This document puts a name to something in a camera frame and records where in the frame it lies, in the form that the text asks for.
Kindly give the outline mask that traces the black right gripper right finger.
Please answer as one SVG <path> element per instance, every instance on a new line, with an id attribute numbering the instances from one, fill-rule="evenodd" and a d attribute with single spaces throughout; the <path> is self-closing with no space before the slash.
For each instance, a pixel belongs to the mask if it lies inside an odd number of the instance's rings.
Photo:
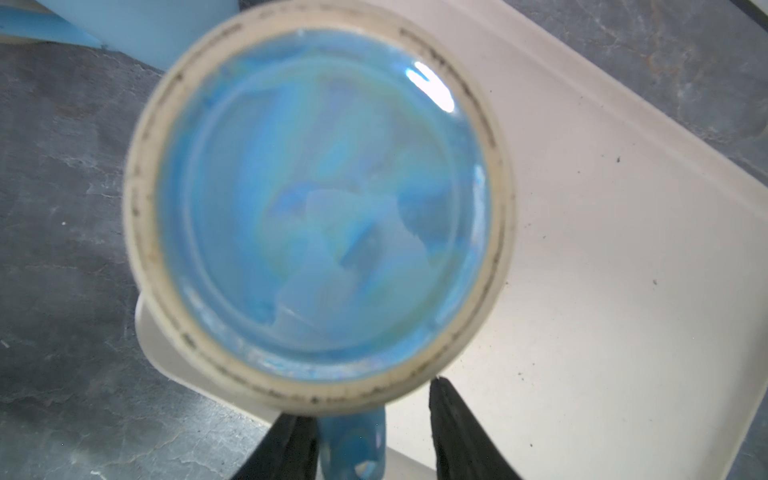
<path id="1" fill-rule="evenodd" d="M 430 382 L 429 408 L 438 479 L 522 479 L 447 378 Z"/>

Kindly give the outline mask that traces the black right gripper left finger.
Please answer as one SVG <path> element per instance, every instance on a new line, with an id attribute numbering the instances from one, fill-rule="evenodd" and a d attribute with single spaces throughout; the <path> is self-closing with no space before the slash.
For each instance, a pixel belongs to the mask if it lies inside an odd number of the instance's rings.
<path id="1" fill-rule="evenodd" d="M 232 480 L 314 480 L 319 454 L 314 417 L 282 413 Z"/>

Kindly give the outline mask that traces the blue butterfly mug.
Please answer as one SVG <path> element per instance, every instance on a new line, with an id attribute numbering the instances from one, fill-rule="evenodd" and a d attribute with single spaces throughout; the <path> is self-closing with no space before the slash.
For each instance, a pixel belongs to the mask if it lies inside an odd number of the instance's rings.
<path id="1" fill-rule="evenodd" d="M 515 213 L 477 83 L 362 1 L 275 1 L 193 43 L 123 187 L 163 336 L 223 389 L 316 418 L 327 479 L 383 477 L 385 407 L 430 389 L 488 318 Z"/>

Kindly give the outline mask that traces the light blue mug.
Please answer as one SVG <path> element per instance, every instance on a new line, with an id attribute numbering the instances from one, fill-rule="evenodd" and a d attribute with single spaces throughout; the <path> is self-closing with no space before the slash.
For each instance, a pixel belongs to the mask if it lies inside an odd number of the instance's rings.
<path id="1" fill-rule="evenodd" d="M 236 0 L 3 1 L 1 41 L 117 51 L 166 70 L 200 37 L 239 12 Z"/>

